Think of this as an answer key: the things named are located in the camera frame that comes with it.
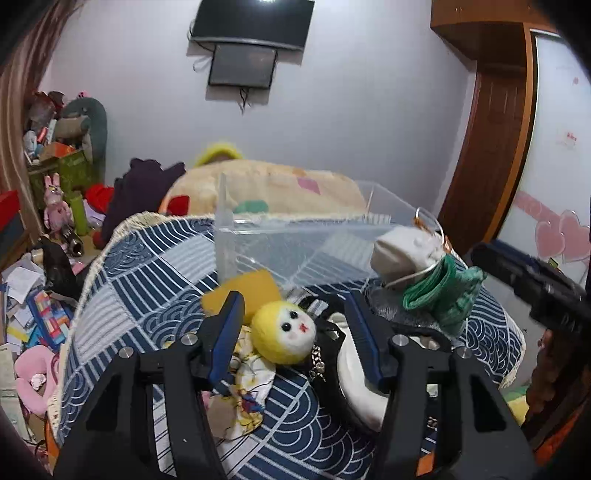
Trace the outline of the person's right hand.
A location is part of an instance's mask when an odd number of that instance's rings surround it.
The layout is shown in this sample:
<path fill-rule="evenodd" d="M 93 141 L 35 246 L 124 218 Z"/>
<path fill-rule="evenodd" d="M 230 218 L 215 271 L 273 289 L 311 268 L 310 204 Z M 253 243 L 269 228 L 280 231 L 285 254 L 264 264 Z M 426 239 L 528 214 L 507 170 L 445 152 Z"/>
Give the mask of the person's right hand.
<path fill-rule="evenodd" d="M 571 426 L 590 399 L 590 354 L 580 340 L 547 329 L 538 347 L 522 425 L 535 451 Z"/>

